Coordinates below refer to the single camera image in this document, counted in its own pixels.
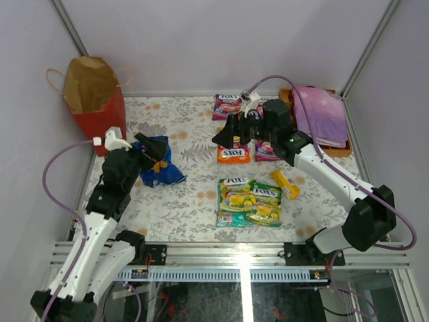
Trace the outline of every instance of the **table surface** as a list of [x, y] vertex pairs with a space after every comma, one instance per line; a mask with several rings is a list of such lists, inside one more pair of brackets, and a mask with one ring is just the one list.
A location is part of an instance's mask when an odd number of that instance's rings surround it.
[[[217, 164], [217, 146], [211, 138], [225, 121], [211, 120], [214, 101], [213, 97], [125, 98], [127, 140], [131, 142], [137, 132], [168, 136], [172, 162], [187, 179], [154, 189], [138, 179], [113, 236], [129, 229], [152, 242], [295, 242], [345, 220], [347, 214], [336, 199], [304, 172], [284, 161], [255, 162], [253, 142], [249, 144], [251, 163]], [[99, 181], [103, 160], [96, 157], [83, 207]], [[359, 175], [353, 155], [335, 160]], [[269, 174], [279, 167], [301, 190], [296, 199], [282, 198], [281, 227], [216, 227], [219, 179], [250, 176], [275, 185]]]

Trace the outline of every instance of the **red wire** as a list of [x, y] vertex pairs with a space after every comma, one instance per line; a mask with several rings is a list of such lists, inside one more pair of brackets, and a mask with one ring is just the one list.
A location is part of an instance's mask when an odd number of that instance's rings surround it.
[[274, 316], [277, 320], [289, 320], [290, 319], [290, 315], [282, 315], [282, 314], [280, 314], [280, 312], [276, 308], [273, 309], [273, 312], [274, 312]]
[[149, 277], [149, 267], [150, 267], [150, 262], [152, 261], [152, 254], [148, 253], [146, 254], [146, 270], [147, 270], [147, 277]]
[[326, 266], [324, 267], [325, 272], [329, 271], [331, 262], [332, 262], [332, 258], [329, 258], [328, 261], [326, 262]]

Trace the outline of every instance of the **white wall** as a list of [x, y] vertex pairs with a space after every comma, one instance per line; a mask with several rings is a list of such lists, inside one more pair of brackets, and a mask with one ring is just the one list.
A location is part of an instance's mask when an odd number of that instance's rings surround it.
[[[44, 194], [42, 171], [61, 147], [83, 139], [44, 73], [66, 72], [77, 53], [46, 0], [0, 2], [0, 30], [0, 321], [28, 321], [31, 296], [70, 221]], [[88, 150], [77, 149], [48, 174], [68, 205], [87, 159]]]
[[[409, 256], [429, 312], [429, 2], [403, 2], [347, 101], [375, 184], [417, 229]], [[392, 235], [410, 240], [402, 223]]]
[[240, 92], [269, 74], [342, 89], [389, 2], [63, 0], [89, 53], [133, 68], [124, 91], [146, 95]]

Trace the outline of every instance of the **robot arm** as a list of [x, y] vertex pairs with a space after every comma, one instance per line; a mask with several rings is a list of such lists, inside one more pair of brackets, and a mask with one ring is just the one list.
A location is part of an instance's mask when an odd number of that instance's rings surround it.
[[87, 235], [78, 234], [67, 260], [48, 289], [36, 291], [32, 297], [31, 304], [38, 316], [42, 317], [48, 307], [51, 322], [92, 322], [101, 295], [116, 275], [133, 260], [145, 258], [144, 236], [122, 231], [108, 254], [97, 264], [107, 238], [131, 200], [129, 193], [140, 172], [152, 169], [167, 152], [166, 142], [151, 140], [141, 133], [135, 138], [144, 147], [142, 152], [117, 138], [119, 135], [115, 128], [106, 133], [105, 147], [109, 152], [100, 182], [86, 207]]
[[[243, 97], [243, 100], [248, 101], [247, 107], [254, 107], [258, 97], [251, 93], [250, 97]], [[395, 215], [360, 191], [358, 186], [373, 191], [394, 207], [392, 191], [386, 186], [375, 188], [368, 182], [355, 178], [323, 153], [323, 159], [334, 164], [334, 169], [328, 166], [319, 157], [312, 139], [304, 132], [293, 129], [290, 111], [283, 101], [266, 101], [263, 104], [263, 118], [260, 118], [257, 110], [253, 108], [246, 108], [246, 112], [230, 114], [223, 130], [212, 141], [231, 149], [234, 136], [240, 137], [241, 145], [248, 144], [251, 139], [270, 142], [279, 158], [317, 180], [345, 208], [349, 215], [343, 224], [322, 229], [309, 239], [309, 244], [315, 248], [311, 251], [313, 254], [329, 254], [347, 247], [364, 252], [396, 226]], [[351, 184], [339, 175], [339, 172], [357, 185]]]

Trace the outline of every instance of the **paper bag handle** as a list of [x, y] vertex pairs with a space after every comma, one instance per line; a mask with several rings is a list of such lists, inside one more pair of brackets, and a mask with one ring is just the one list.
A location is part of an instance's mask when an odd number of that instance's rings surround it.
[[49, 77], [48, 77], [48, 73], [49, 72], [57, 72], [58, 74], [60, 74], [61, 76], [63, 76], [64, 78], [66, 78], [66, 75], [64, 75], [62, 72], [60, 72], [59, 70], [56, 70], [56, 69], [54, 69], [54, 68], [48, 68], [47, 70], [46, 70], [46, 72], [45, 72], [45, 77], [46, 77], [46, 80], [48, 81], [48, 83], [49, 83], [49, 85], [51, 85], [51, 87], [54, 89], [54, 90], [56, 90], [57, 92], [59, 92], [59, 93], [61, 93], [61, 94], [63, 94], [64, 95], [64, 92], [63, 91], [61, 91], [58, 87], [55, 87], [54, 86], [54, 84], [52, 84], [52, 82], [51, 82], [51, 80], [49, 79]]
[[119, 68], [116, 71], [117, 72], [130, 72], [131, 73], [131, 77], [129, 78], [129, 80], [125, 84], [118, 84], [118, 85], [116, 85], [116, 87], [127, 86], [129, 83], [131, 83], [133, 81], [135, 73], [132, 69], [130, 69], [130, 68]]

